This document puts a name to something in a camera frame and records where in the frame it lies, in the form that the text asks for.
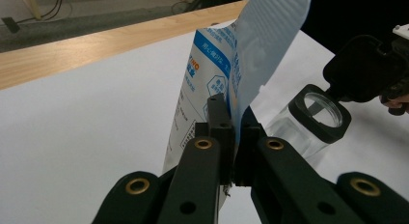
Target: transparent container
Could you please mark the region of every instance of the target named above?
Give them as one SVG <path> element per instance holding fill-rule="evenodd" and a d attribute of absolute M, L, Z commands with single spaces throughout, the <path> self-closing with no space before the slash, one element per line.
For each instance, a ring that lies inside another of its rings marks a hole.
<path fill-rule="evenodd" d="M 268 136 L 287 140 L 304 158 L 340 140 L 349 112 L 315 85 L 307 85 L 266 126 Z"/>

